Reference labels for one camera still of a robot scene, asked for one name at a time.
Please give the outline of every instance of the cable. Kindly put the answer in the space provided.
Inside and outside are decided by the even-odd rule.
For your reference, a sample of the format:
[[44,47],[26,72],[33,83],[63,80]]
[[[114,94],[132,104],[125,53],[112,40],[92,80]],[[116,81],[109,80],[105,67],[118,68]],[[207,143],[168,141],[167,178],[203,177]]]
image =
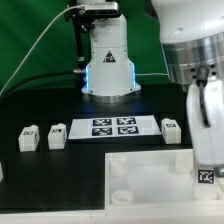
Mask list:
[[79,6],[73,6],[70,7],[68,9],[65,9],[64,11],[62,11],[61,13],[59,13],[50,23],[49,25],[45,28],[45,30],[41,33],[41,35],[37,38],[36,42],[33,44],[33,46],[30,48],[29,52],[26,54],[26,56],[24,57],[24,59],[21,61],[21,63],[19,64],[19,66],[17,67],[17,69],[15,70],[15,72],[11,75],[11,77],[8,79],[8,81],[6,82],[6,84],[3,86],[1,92],[0,92],[0,98],[4,92],[4,90],[8,87],[9,83],[12,81],[12,79],[17,75],[17,73],[19,72],[19,70],[21,69],[21,67],[23,66],[23,64],[26,62],[26,60],[28,59],[28,57],[30,56],[30,54],[32,53],[32,51],[34,50],[34,48],[36,47],[36,45],[40,42],[40,40],[42,39],[42,37],[45,35],[45,33],[49,30],[49,28],[54,24],[54,22],[61,17],[64,13],[70,11],[71,9],[76,9],[76,8],[82,8],[84,7],[84,5],[79,5]]
[[202,114],[202,119],[206,127],[210,127],[210,123],[208,120],[206,108],[205,108],[205,97],[204,97],[204,88],[205,85],[203,82],[199,83],[199,100],[200,100],[200,108],[201,108],[201,114]]
[[165,73],[136,74],[136,76],[168,76]]
[[57,82],[48,82],[48,83],[44,83],[44,84],[35,85],[35,86],[32,86],[32,87],[27,87],[27,88],[24,88],[24,89],[21,89],[21,90],[18,90],[18,91],[24,91],[24,90],[27,90],[27,89],[33,89],[33,88],[38,88],[38,87],[42,87],[42,86],[50,86],[50,85],[61,84],[61,83],[66,83],[66,82],[73,82],[73,81],[76,81],[76,79],[67,79],[67,80],[57,81]]
[[201,115],[204,122],[204,125],[206,127],[210,127],[210,122],[208,120],[206,107],[205,107],[205,97],[204,97],[204,88],[208,83],[208,75],[209,75],[209,69],[206,66],[201,66],[198,69],[198,75],[196,79],[196,83],[199,87],[199,102],[200,102],[200,108],[201,108]]
[[24,79],[24,80],[16,83],[15,85],[11,86],[10,89],[8,91],[6,91],[4,96],[10,95],[15,89],[17,89],[18,87],[20,87],[21,85],[23,85],[27,82],[31,82],[31,81],[34,81],[37,79],[42,79],[42,78],[48,78],[48,77],[54,77],[54,76],[60,76],[60,75],[69,75],[69,74],[73,74],[73,71],[46,73],[46,74],[40,74],[40,75],[35,75],[32,77],[29,77],[27,79]]

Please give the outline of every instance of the white cylinder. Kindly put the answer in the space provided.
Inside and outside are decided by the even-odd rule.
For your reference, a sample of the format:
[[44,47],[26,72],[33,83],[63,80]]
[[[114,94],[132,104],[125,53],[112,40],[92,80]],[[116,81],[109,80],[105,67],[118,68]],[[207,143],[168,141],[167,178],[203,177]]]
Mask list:
[[129,205],[134,203],[134,194],[128,190],[118,190],[111,195],[113,205]]
[[176,154],[175,168],[179,173],[191,173],[193,170],[193,153],[180,152]]
[[126,156],[117,156],[110,161],[110,170],[114,176],[124,176],[129,173],[129,159]]

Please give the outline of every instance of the black table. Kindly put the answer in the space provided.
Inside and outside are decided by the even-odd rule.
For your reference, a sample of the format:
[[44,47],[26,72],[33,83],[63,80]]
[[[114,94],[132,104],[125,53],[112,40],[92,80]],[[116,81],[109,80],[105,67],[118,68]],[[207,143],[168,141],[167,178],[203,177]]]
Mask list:
[[[17,92],[0,104],[0,213],[104,209],[104,157],[109,152],[191,148],[186,96],[177,85],[142,87],[142,96],[109,105],[82,100],[77,89]],[[49,151],[51,125],[72,119],[154,115],[176,119],[182,129],[181,145],[166,145],[162,136],[138,136],[68,141],[64,150]],[[23,127],[39,126],[36,152],[19,152]]]

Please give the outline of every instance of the white block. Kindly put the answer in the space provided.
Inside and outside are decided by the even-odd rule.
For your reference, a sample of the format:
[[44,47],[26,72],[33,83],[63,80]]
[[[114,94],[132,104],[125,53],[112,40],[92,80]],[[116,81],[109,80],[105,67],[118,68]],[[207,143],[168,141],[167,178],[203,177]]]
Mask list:
[[217,198],[218,189],[213,168],[195,168],[193,199],[197,201],[210,201],[217,200]]
[[48,134],[49,149],[64,149],[67,139],[66,125],[52,125]]
[[166,144],[181,143],[181,129],[176,120],[163,119],[161,130]]
[[23,128],[19,136],[21,152],[35,151],[40,140],[39,128],[36,125]]

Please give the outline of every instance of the black sticker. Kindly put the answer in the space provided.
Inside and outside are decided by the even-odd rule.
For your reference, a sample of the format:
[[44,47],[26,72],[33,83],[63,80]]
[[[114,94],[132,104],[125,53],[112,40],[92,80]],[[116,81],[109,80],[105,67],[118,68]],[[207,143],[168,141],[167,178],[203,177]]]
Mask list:
[[112,125],[111,119],[94,119],[93,126],[108,126]]
[[198,170],[199,184],[214,184],[215,175],[213,170]]
[[107,63],[107,62],[116,62],[116,61],[112,53],[109,51],[103,62]]
[[133,135],[139,134],[137,126],[129,126],[129,127],[118,127],[119,135]]
[[62,132],[62,129],[53,129],[52,130],[52,133],[61,133]]
[[168,128],[175,128],[175,127],[176,127],[175,124],[166,124],[166,126],[167,126]]
[[33,131],[24,131],[23,132],[23,135],[32,135],[33,134]]
[[112,135],[112,128],[93,128],[92,136]]
[[134,117],[122,117],[117,118],[117,125],[127,125],[127,124],[136,124]]
[[35,142],[36,142],[36,144],[37,144],[37,140],[38,140],[38,139],[37,139],[37,133],[35,133],[35,136],[34,136],[34,137],[35,137]]

